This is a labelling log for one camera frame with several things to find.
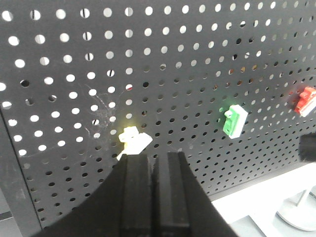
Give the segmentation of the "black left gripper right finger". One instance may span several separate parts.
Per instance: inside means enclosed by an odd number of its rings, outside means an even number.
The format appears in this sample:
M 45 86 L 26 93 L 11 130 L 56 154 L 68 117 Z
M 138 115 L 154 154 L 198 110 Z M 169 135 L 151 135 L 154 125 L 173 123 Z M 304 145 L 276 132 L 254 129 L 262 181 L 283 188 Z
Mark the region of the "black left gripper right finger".
M 192 173 L 183 152 L 169 152 L 154 165 L 156 237 L 235 237 Z

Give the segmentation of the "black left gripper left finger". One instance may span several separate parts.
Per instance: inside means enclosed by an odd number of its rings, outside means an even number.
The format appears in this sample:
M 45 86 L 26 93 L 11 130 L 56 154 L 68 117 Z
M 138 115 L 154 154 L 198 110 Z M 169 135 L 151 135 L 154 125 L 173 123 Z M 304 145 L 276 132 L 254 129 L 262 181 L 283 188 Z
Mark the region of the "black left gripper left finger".
M 152 237 L 152 181 L 146 155 L 124 155 L 102 185 L 39 237 Z

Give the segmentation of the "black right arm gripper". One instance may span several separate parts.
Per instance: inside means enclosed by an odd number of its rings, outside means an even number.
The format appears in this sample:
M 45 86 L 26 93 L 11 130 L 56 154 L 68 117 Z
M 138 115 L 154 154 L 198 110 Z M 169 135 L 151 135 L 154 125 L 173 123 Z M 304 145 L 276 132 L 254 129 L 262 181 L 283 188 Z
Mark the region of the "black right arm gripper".
M 300 162 L 310 163 L 316 161 L 316 134 L 310 133 L 300 137 L 299 142 Z

